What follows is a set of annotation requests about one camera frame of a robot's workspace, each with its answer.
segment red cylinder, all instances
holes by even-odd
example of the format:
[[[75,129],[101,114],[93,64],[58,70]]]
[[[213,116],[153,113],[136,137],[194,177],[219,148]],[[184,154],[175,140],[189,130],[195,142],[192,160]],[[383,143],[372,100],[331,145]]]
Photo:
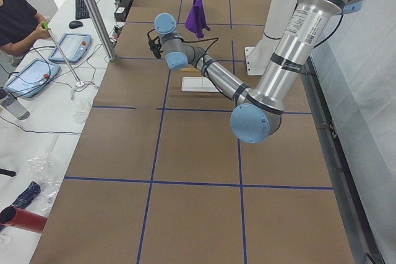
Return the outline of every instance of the red cylinder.
[[[14,206],[6,207],[0,213],[0,224],[42,233],[47,218]]]

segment white desk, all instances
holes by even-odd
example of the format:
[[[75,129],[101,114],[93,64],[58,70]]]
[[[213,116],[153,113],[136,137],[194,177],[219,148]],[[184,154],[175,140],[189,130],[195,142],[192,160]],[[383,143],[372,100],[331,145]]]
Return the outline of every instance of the white desk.
[[[75,0],[66,0],[66,2],[57,11],[55,16],[49,23],[54,35],[60,39],[63,33],[89,33],[92,36],[92,45],[82,61],[89,57],[95,46],[101,41],[95,31],[91,19],[81,20],[83,27],[69,29],[68,25],[74,20]],[[107,31],[110,33],[116,22],[113,18],[115,11],[114,0],[100,0],[98,7],[103,17]],[[51,40],[39,40],[34,47],[53,46]],[[51,50],[39,49],[40,53],[48,58]],[[36,52],[26,55],[21,62],[18,70],[29,64],[30,61],[39,57]],[[96,68],[94,82],[99,86],[105,74],[108,59],[103,47],[101,47],[90,59],[89,62]],[[68,72],[66,65],[61,65],[60,74]],[[87,63],[82,64],[75,70],[81,80],[91,80],[94,69]],[[56,81],[68,83],[74,86],[75,80],[69,72],[60,76]],[[84,91],[75,94],[75,100],[71,100],[71,89],[67,85],[58,85],[50,83],[45,89],[34,99],[19,99],[20,102],[30,111],[30,117],[24,121],[16,120],[7,111],[2,111],[0,115],[16,123],[27,130],[35,131],[71,131],[81,132],[84,124],[78,124],[74,120],[74,115],[80,110],[81,100],[92,103],[93,98],[97,94],[97,89],[88,86]],[[19,128],[8,124],[0,119],[0,168],[16,171],[15,177],[7,177],[0,175],[0,209],[9,206],[19,194],[21,194],[34,181],[34,175],[30,172],[27,160],[35,156],[42,156],[46,153],[49,145],[55,139],[56,134],[34,134],[26,133]],[[59,134],[59,138],[53,149],[53,157],[57,164],[57,176],[60,180],[69,165],[73,155],[75,146],[77,145],[79,135]],[[37,201],[27,208],[27,210],[35,213],[48,215],[44,211],[38,209]],[[19,230],[17,228],[7,227],[0,233],[0,236],[6,234],[11,236],[13,241],[3,252],[0,253],[0,263],[26,264],[29,263],[33,252],[37,246],[40,234]]]

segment purple cloth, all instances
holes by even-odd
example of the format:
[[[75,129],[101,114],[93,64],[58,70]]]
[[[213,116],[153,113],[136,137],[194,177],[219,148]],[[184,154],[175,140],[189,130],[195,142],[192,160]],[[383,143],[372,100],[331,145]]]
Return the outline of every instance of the purple cloth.
[[[192,8],[187,17],[184,26],[191,32],[195,33],[198,38],[203,38],[204,33],[202,29],[210,31],[210,28],[206,25],[206,18],[204,12],[204,5],[202,0],[194,0]]]

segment black mouse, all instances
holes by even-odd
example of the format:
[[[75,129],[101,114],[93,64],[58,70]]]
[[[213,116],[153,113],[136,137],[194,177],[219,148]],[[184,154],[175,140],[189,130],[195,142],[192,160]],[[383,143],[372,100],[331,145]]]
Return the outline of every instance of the black mouse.
[[[81,21],[74,20],[74,21],[69,23],[69,28],[70,29],[79,28],[81,26],[82,26],[82,22]]]

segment keyboard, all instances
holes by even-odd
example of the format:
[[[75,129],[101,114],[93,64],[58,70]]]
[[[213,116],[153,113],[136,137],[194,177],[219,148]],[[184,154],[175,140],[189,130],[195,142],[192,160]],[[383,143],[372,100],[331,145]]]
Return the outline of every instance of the keyboard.
[[[87,18],[89,18],[89,11],[84,0],[75,0],[75,19],[80,20]]]

